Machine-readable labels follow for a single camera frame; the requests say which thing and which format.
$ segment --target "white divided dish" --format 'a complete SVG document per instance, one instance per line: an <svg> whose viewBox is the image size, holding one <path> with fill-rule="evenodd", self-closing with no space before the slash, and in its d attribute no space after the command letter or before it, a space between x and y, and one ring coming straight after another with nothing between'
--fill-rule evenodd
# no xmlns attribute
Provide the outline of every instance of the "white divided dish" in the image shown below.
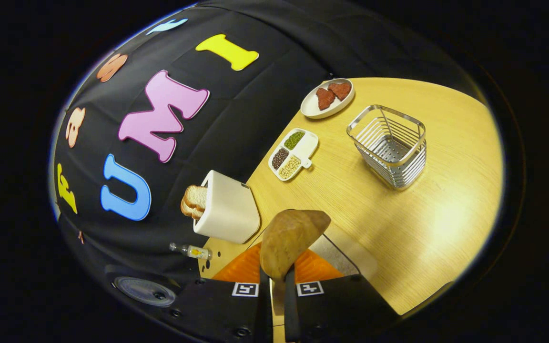
<svg viewBox="0 0 549 343"><path fill-rule="evenodd" d="M334 102L332 102L328 108L324 110L319 109L319 100L316 97L316 91L319 88L323 88L327 90L327 87L329 84L342 84L344 82L348 82L351 84L351 91L346 96L344 100L339 100L337 97L334 99ZM300 111L303 115L312 118L312 119L320 119L329 117L330 115L334 115L338 113L340 110L346 107L346 105L353 100L353 97L355 96L355 86L353 86L353 83L347 79L333 79L329 80L327 82L323 82L323 84L318 85L315 87L311 93L309 93L305 99L302 101L302 104L300 105Z"/></svg>
<svg viewBox="0 0 549 343"><path fill-rule="evenodd" d="M294 146L294 148L290 150L285 147L285 141L287 141L287 139L296 132L304 132L305 134L302 136L296 146ZM314 133L300 128L295 128L289 131L287 135L285 135L285 137L280 141L279 145L277 145L277 147L275 148L274 152L270 155L270 158L268 159L268 167L270 167L270 170L272 170L276 177L279 178L279 180L281 180L282 182L290 180L291 178L296 176L300 169L311 167L312 161L309 158L315 151L318 143L319 137L317 137ZM273 158L280 149L287 151L287 156L283 160L283 163L279 165L279 168L275 169L273 167ZM297 159L299 159L300 163L290 176L288 176L287 178L283 178L279 174L279 171L287 165L290 159L292 159L292 156L295 156Z"/></svg>
<svg viewBox="0 0 549 343"><path fill-rule="evenodd" d="M207 206L194 232L242 244L260 227L260 214L248 185L211 170L203 183Z"/></svg>

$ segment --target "blue letter u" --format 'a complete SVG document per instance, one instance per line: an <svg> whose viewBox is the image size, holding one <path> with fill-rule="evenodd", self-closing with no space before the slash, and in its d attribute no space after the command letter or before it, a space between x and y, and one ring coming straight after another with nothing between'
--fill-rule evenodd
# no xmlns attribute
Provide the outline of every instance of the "blue letter u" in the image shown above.
<svg viewBox="0 0 549 343"><path fill-rule="evenodd" d="M137 192L135 202L127 202L113 195L109 191L109 187L104 185L101 187L101 206L105 211L113 211L131 220L141 220L148 215L152 195L148 183L141 176L116 163L112 154L107 155L107 158L105 158L103 175L107 180L114 177L130 185Z"/></svg>

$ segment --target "wooden table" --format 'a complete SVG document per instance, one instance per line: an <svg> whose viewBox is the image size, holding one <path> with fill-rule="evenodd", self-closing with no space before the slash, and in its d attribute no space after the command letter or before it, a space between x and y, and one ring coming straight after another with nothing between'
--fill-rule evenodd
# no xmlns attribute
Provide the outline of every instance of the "wooden table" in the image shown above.
<svg viewBox="0 0 549 343"><path fill-rule="evenodd" d="M325 234L359 265L372 286L398 314L411 310L455 280L484 245L503 191L503 153L494 118L483 104L459 91L393 78L350 79L355 98L339 113L311 120L294 116L247 184L262 224L244 244L210 238L210 278L261 239L278 212L318 209L332 218ZM395 191L372 173L346 126L364 109L381 104L425 124L427 165L405 191ZM277 143L293 128L319 137L312 166L289 182L268 168ZM283 319L274 318L281 326ZM275 330L280 341L281 327Z"/></svg>

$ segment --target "green lentil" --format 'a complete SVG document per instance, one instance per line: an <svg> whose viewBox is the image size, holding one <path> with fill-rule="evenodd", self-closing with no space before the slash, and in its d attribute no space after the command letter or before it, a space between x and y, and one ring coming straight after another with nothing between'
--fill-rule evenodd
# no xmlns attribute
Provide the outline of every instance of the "green lentil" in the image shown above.
<svg viewBox="0 0 549 343"><path fill-rule="evenodd" d="M288 149L294 149L294 147L296 146L296 144L298 144L298 142L300 141L300 139L302 139L302 137L305 135L304 132L302 131L298 131L292 135L289 136L289 138L285 141L285 147L288 148Z"/></svg>

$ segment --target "metal wire basket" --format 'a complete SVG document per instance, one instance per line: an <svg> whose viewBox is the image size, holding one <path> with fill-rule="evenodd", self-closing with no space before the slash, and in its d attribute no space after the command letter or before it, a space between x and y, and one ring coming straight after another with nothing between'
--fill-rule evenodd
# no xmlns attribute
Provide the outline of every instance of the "metal wire basket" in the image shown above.
<svg viewBox="0 0 549 343"><path fill-rule="evenodd" d="M411 128L413 124L416 124L416 130ZM408 188L425 167L425 126L409 115L371 105L346 127L346 134L355 141L372 170L399 191Z"/></svg>

